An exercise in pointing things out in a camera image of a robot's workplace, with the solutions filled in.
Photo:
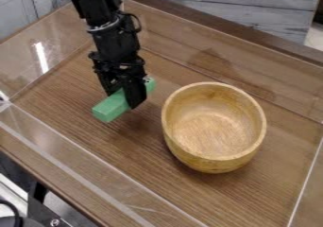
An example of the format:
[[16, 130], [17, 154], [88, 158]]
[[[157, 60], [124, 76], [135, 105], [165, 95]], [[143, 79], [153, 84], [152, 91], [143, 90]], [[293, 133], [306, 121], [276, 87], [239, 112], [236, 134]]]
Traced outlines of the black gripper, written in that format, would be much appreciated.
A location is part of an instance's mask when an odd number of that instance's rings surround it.
[[112, 21], [89, 25], [96, 50], [88, 58], [108, 96], [121, 89], [127, 105], [135, 109], [147, 100], [144, 59], [139, 56], [137, 33], [141, 28], [132, 21]]

